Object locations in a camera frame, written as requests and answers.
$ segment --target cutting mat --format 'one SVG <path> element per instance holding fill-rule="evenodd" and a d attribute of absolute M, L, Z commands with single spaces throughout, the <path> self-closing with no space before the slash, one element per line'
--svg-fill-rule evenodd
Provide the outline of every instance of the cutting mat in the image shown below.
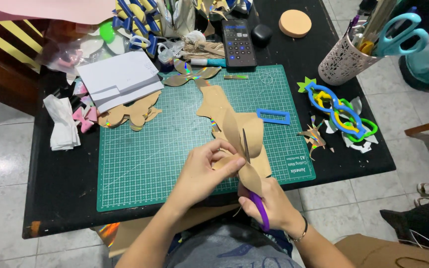
<path fill-rule="evenodd" d="M 223 88 L 236 112 L 263 108 L 290 113 L 291 125 L 264 124 L 263 142 L 272 176 L 280 184 L 314 179 L 306 142 L 297 135 L 302 130 L 282 65 L 239 73 L 248 75 L 247 80 L 225 80 L 225 74 L 223 69 L 209 82 Z M 194 81 L 180 87 L 167 86 L 155 105 L 163 112 L 147 122 L 142 131 L 134 132 L 128 124 L 100 128 L 98 211 L 165 202 L 188 152 L 213 139 L 210 120 L 196 115 L 202 100 Z M 237 184 L 238 179 L 230 178 L 213 194 L 235 192 Z"/>

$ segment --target white pen holder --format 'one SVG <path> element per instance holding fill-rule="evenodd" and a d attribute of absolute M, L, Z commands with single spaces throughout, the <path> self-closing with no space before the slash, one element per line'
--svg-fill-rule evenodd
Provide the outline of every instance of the white pen holder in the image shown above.
<path fill-rule="evenodd" d="M 332 86 L 341 85 L 384 57 L 372 57 L 352 45 L 349 35 L 340 39 L 320 63 L 319 76 Z"/>

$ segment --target person's right hand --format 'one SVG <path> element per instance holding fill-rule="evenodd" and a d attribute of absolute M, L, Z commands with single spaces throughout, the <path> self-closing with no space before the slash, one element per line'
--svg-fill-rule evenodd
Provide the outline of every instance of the person's right hand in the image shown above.
<path fill-rule="evenodd" d="M 292 229 L 293 226 L 302 226 L 301 231 L 304 229 L 304 219 L 300 212 L 296 210 L 283 189 L 274 177 L 261 179 L 261 186 L 263 191 L 263 204 L 266 210 L 267 217 L 269 218 L 269 226 L 271 229 Z M 239 203 L 243 207 L 244 212 L 248 216 L 253 217 L 259 223 L 262 223 L 261 214 L 256 205 L 249 199 L 248 190 L 239 183 L 238 187 Z"/>

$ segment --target person's left hand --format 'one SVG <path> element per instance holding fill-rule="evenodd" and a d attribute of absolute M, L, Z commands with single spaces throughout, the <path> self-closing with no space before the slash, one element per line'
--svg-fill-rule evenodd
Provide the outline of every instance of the person's left hand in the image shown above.
<path fill-rule="evenodd" d="M 190 151 L 183 169 L 176 180 L 166 203 L 186 212 L 191 206 L 207 198 L 224 179 L 236 173 L 246 160 L 242 157 L 232 160 L 218 170 L 211 168 L 211 163 L 229 154 L 219 149 L 236 154 L 236 149 L 223 139 L 215 139 Z"/>

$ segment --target white bag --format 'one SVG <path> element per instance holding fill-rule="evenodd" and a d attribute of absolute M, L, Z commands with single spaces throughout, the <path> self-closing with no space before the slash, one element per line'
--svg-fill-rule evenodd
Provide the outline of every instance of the white bag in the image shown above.
<path fill-rule="evenodd" d="M 195 11 L 191 0 L 177 1 L 173 14 L 170 14 L 166 9 L 164 0 L 157 0 L 157 3 L 164 37 L 177 38 L 185 36 L 194 30 Z"/>

